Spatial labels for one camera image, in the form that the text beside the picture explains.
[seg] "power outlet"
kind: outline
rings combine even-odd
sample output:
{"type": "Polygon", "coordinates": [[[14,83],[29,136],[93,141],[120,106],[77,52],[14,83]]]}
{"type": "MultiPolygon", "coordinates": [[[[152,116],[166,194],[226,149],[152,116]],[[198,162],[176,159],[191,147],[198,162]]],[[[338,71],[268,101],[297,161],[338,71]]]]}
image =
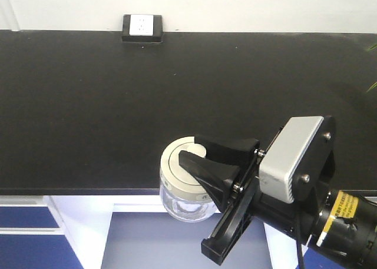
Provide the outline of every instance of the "power outlet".
{"type": "Polygon", "coordinates": [[[130,35],[153,35],[153,15],[131,15],[130,35]]]}
{"type": "Polygon", "coordinates": [[[124,15],[122,40],[126,42],[161,42],[161,15],[124,15]]]}

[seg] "screw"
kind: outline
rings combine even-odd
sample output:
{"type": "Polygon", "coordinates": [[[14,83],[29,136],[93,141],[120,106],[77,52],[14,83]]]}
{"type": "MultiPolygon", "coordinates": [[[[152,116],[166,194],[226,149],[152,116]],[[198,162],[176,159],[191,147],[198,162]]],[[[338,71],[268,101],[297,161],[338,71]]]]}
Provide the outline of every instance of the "screw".
{"type": "Polygon", "coordinates": [[[325,137],[326,141],[331,140],[331,133],[327,132],[323,136],[325,137]]]}
{"type": "Polygon", "coordinates": [[[310,182],[310,176],[308,174],[305,174],[305,175],[302,175],[301,176],[301,180],[307,184],[308,182],[310,182]]]}
{"type": "Polygon", "coordinates": [[[233,191],[235,192],[243,192],[243,187],[241,187],[240,183],[237,182],[233,185],[233,191]]]}
{"type": "Polygon", "coordinates": [[[264,150],[258,150],[258,153],[257,153],[258,157],[265,157],[266,156],[266,152],[264,150]]]}

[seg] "yellow label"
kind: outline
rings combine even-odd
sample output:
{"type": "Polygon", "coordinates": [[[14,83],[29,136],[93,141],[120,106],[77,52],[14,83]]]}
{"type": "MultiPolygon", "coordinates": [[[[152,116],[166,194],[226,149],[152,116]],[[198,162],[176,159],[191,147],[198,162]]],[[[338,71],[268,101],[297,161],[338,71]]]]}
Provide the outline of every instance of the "yellow label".
{"type": "Polygon", "coordinates": [[[359,199],[357,197],[339,191],[322,232],[328,233],[333,221],[338,217],[353,218],[358,208],[358,203],[359,199]]]}

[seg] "white plastic lid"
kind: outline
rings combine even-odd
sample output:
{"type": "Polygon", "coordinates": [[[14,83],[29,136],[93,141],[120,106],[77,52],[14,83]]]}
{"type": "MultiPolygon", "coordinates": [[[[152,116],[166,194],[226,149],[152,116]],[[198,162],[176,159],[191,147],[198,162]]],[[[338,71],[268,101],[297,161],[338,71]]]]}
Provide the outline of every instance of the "white plastic lid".
{"type": "Polygon", "coordinates": [[[206,148],[194,142],[194,137],[180,138],[167,146],[161,156],[160,178],[164,186],[176,197],[189,201],[211,201],[204,188],[185,169],[179,166],[178,155],[186,150],[200,157],[206,148]]]}

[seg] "glass jar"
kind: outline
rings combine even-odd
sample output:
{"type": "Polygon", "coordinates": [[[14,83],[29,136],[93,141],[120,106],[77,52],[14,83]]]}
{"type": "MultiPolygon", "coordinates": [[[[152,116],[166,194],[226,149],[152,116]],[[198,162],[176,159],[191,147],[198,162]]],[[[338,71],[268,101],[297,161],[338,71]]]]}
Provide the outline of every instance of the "glass jar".
{"type": "Polygon", "coordinates": [[[180,138],[163,152],[160,164],[160,198],[167,212],[184,222],[203,221],[217,210],[204,188],[179,166],[181,150],[205,157],[206,149],[194,143],[194,137],[180,138]]]}

